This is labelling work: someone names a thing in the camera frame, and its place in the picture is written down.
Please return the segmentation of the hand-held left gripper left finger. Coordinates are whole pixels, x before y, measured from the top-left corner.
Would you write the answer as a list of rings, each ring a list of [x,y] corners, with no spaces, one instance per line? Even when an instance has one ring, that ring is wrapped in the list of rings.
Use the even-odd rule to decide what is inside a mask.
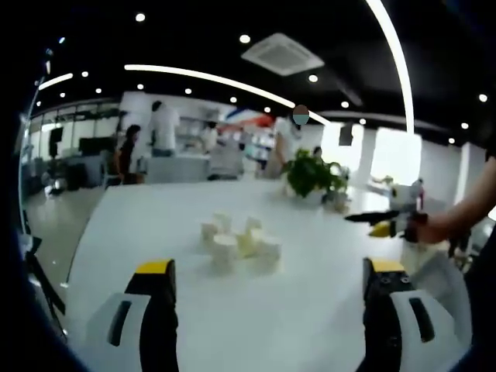
[[[175,262],[144,263],[87,324],[91,371],[178,371]]]

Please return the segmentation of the person's right hand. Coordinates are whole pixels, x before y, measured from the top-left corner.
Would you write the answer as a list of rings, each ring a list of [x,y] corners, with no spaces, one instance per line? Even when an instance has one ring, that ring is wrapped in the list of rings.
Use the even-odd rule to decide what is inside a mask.
[[[449,238],[450,218],[446,215],[431,215],[424,222],[416,223],[416,234],[420,243],[435,244]]]

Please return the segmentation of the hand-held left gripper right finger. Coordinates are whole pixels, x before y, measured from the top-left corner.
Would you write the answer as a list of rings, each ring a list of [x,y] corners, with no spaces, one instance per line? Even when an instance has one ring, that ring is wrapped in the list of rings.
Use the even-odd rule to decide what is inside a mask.
[[[466,285],[445,257],[413,275],[363,261],[365,354],[360,371],[448,371],[466,352]]]

